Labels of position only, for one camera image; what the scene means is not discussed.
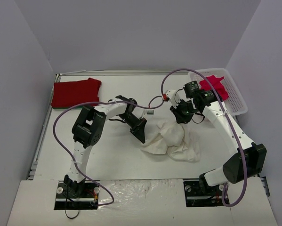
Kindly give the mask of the white t shirt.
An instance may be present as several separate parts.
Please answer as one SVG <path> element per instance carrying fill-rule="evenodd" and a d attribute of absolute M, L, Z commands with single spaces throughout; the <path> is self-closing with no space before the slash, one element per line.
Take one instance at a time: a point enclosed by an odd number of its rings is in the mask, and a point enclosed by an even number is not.
<path fill-rule="evenodd" d="M 187 125 L 175 121 L 159 121 L 153 133 L 140 150 L 153 155 L 168 155 L 175 161 L 198 162 L 200 160 L 199 136 Z"/>

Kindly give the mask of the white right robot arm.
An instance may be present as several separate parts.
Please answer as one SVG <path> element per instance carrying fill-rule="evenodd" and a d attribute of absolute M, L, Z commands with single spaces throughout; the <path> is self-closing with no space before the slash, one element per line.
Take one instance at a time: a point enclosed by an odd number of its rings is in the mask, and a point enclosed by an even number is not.
<path fill-rule="evenodd" d="M 172 104 L 170 111 L 176 122 L 187 124 L 195 114 L 202 114 L 215 127 L 230 153 L 223 166 L 200 175 L 200 191 L 210 194 L 216 185 L 236 184 L 261 173 L 267 153 L 265 146 L 256 144 L 243 132 L 219 95 L 213 90 L 200 89 L 196 81 L 185 84 L 182 89 L 187 101 L 175 90 L 168 90 L 163 95 Z"/>

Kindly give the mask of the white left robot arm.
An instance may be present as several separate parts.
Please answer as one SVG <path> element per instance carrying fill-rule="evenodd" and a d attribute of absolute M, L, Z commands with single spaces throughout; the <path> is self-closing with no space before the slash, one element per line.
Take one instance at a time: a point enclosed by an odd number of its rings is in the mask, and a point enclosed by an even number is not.
<path fill-rule="evenodd" d="M 133 114 L 136 104 L 136 100 L 119 95 L 110 100 L 107 105 L 99 104 L 95 107 L 82 108 L 72 128 L 74 159 L 69 172 L 64 177 L 68 192 L 74 197 L 83 195 L 85 191 L 84 183 L 89 155 L 93 146 L 100 140 L 106 121 L 119 116 L 125 124 L 130 126 L 130 133 L 141 143 L 145 142 L 147 120 Z"/>

